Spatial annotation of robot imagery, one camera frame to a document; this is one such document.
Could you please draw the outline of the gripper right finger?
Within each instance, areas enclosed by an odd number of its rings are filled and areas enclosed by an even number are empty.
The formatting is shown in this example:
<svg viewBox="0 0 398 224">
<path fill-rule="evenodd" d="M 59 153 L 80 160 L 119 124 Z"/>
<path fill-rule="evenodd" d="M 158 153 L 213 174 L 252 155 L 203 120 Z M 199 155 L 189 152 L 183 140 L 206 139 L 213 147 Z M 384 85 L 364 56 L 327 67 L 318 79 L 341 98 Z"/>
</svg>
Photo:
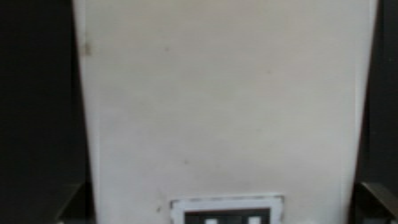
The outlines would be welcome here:
<svg viewBox="0 0 398 224">
<path fill-rule="evenodd" d="M 354 223 L 398 224 L 398 197 L 380 183 L 356 185 Z"/>
</svg>

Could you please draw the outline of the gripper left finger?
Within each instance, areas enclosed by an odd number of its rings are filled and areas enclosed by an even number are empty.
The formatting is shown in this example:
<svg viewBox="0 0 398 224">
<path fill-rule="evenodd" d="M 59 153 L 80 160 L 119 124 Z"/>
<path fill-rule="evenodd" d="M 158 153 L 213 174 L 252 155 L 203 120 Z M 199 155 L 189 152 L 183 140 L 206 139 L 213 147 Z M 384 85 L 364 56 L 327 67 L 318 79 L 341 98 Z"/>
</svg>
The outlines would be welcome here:
<svg viewBox="0 0 398 224">
<path fill-rule="evenodd" d="M 96 224 L 93 185 L 89 182 L 62 187 L 62 203 L 55 224 Z"/>
</svg>

